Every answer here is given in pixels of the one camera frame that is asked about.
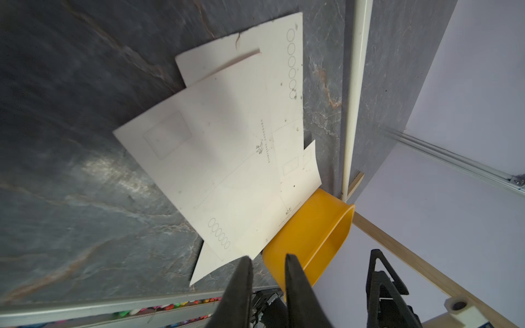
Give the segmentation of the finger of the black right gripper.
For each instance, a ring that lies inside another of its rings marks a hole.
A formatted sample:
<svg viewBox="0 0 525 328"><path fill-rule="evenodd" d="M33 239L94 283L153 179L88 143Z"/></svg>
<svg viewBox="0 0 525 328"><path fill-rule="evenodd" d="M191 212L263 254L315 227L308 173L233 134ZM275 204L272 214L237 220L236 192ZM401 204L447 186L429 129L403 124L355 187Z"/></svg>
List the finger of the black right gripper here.
<svg viewBox="0 0 525 328"><path fill-rule="evenodd" d="M370 258L369 258L369 268L367 272L367 279L366 279L366 294L371 294L372 284L373 284L373 274L379 273L379 271L376 269L377 261L381 262L381 265L386 270L386 277L387 280L394 286L395 290L400 295L409 295L410 292L407 288L407 286L404 284L403 280L399 277L397 272L394 270L390 262L387 260L385 255L380 249L373 249L371 250Z"/></svg>
<svg viewBox="0 0 525 328"><path fill-rule="evenodd" d="M374 271L367 281L367 327L413 327L422 323L402 298L409 295L399 277L391 280L385 271Z"/></svg>

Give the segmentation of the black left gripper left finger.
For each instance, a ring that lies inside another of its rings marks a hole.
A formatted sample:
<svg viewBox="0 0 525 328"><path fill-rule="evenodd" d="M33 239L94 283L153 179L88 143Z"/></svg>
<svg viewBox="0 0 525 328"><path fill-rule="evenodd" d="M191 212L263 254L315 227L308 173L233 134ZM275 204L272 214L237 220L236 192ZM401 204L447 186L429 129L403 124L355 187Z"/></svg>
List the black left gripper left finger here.
<svg viewBox="0 0 525 328"><path fill-rule="evenodd" d="M248 256L244 256L240 258L221 301L206 327L249 327L253 294L252 284L252 260Z"/></svg>

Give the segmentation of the white postcard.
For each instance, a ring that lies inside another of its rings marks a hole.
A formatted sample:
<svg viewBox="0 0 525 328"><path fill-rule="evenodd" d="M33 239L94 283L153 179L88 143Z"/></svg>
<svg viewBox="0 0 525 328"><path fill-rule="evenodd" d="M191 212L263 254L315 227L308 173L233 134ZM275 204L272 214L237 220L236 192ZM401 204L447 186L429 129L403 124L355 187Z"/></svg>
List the white postcard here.
<svg viewBox="0 0 525 328"><path fill-rule="evenodd" d="M261 53L275 129L303 115L303 14L290 14L211 41L175 57L187 86Z"/></svg>
<svg viewBox="0 0 525 328"><path fill-rule="evenodd" d="M255 257L303 164L295 59L255 51L117 128L125 150L222 260Z"/></svg>
<svg viewBox="0 0 525 328"><path fill-rule="evenodd" d="M302 123L291 122L273 133L279 192L275 198L272 230L279 231L321 185L315 143L304 147Z"/></svg>
<svg viewBox="0 0 525 328"><path fill-rule="evenodd" d="M201 280L208 274L212 273L214 270L219 269L227 263L228 261L221 260L214 253L211 247L207 243L204 243L201 248L189 285L193 286L199 280Z"/></svg>

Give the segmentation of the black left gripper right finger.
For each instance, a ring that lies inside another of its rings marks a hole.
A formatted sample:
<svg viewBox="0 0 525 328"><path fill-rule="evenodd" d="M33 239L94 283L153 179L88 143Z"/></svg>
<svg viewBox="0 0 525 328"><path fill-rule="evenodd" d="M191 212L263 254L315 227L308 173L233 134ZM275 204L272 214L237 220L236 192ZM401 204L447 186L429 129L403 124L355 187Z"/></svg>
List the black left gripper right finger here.
<svg viewBox="0 0 525 328"><path fill-rule="evenodd" d="M285 258L285 287L289 327L332 327L293 254Z"/></svg>

